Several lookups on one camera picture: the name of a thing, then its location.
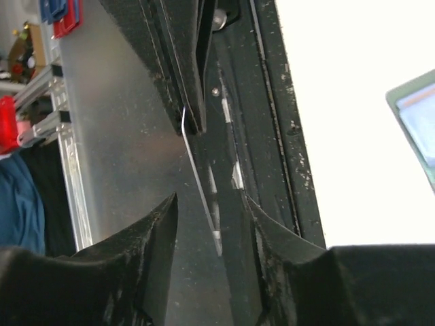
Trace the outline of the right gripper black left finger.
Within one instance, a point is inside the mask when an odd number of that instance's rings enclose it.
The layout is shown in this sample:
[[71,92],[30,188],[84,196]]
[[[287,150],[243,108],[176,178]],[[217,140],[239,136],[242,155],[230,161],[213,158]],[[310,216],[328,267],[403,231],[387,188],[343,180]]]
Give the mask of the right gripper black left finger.
[[178,221],[175,194],[71,257],[1,250],[2,325],[164,325]]

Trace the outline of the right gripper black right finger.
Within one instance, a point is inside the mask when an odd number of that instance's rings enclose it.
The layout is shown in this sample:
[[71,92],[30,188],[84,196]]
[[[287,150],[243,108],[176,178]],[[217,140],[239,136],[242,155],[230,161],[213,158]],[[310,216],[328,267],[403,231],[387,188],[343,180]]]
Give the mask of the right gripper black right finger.
[[323,249],[244,204],[259,325],[433,325],[434,246]]

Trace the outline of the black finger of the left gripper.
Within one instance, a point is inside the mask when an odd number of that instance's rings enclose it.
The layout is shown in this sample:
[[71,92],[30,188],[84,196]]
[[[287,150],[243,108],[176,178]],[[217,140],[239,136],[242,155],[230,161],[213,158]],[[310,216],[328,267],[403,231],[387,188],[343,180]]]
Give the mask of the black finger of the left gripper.
[[149,69],[174,129],[181,130],[181,111],[186,109],[192,133],[204,133],[205,71],[216,1],[102,1],[101,5]]

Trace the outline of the sage green card holder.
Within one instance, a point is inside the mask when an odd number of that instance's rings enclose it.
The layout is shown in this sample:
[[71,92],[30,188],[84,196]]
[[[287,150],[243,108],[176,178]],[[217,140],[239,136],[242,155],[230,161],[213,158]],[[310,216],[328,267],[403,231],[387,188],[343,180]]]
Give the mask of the sage green card holder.
[[389,90],[385,99],[434,187],[434,70]]

